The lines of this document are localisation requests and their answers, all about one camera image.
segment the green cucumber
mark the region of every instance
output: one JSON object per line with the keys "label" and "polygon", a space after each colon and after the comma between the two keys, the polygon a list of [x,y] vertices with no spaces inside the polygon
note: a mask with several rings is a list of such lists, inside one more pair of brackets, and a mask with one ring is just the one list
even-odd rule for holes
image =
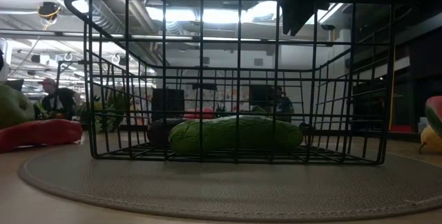
{"label": "green cucumber", "polygon": [[[262,116],[239,117],[240,149],[293,150],[302,142],[302,131],[286,122],[276,120],[273,141],[273,120]],[[171,130],[169,140],[180,154],[200,152],[200,120],[188,120]],[[202,121],[203,152],[232,149],[236,141],[236,116]]]}

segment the gray round rug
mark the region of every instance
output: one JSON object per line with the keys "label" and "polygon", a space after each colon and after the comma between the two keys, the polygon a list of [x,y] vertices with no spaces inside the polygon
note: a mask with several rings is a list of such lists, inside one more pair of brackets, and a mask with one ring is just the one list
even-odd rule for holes
{"label": "gray round rug", "polygon": [[19,175],[83,203],[217,221],[348,221],[442,206],[442,169],[393,155],[379,167],[198,164],[93,160],[75,145],[30,159]]}

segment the person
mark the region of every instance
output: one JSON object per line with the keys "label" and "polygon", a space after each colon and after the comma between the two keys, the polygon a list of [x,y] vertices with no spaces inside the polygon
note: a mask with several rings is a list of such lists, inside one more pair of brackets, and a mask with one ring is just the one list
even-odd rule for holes
{"label": "person", "polygon": [[49,118],[56,118],[60,113],[63,118],[71,120],[76,108],[81,106],[80,94],[69,88],[56,88],[55,81],[50,78],[46,78],[39,84],[43,85],[43,90],[48,94],[41,104],[48,112]]}
{"label": "person", "polygon": [[[280,86],[276,87],[276,113],[294,113],[293,104],[291,103],[290,99],[285,96],[285,92],[282,91],[282,87]],[[276,119],[288,123],[291,122],[290,115],[279,115],[276,117]]]}

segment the yellow plush toy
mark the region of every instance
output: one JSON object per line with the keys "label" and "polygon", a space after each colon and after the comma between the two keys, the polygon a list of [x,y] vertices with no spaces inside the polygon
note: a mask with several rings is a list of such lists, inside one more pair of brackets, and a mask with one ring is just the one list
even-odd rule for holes
{"label": "yellow plush toy", "polygon": [[421,148],[419,153],[422,153],[422,148],[431,153],[442,153],[442,138],[440,138],[431,126],[426,127],[421,133]]}

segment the floor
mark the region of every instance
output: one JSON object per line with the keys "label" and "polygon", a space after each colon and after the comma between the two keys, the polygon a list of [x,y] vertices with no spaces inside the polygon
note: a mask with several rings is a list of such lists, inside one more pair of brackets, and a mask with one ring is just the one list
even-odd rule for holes
{"label": "floor", "polygon": [[[76,203],[43,193],[22,182],[17,176],[19,165],[23,161],[51,149],[56,148],[27,149],[0,155],[0,223],[215,223],[132,214]],[[417,143],[391,141],[388,144],[387,151],[389,153],[423,160],[442,167],[442,155],[419,155],[417,152],[418,149],[419,144]],[[347,223],[440,223],[441,219],[442,209],[439,209],[410,216]]]}

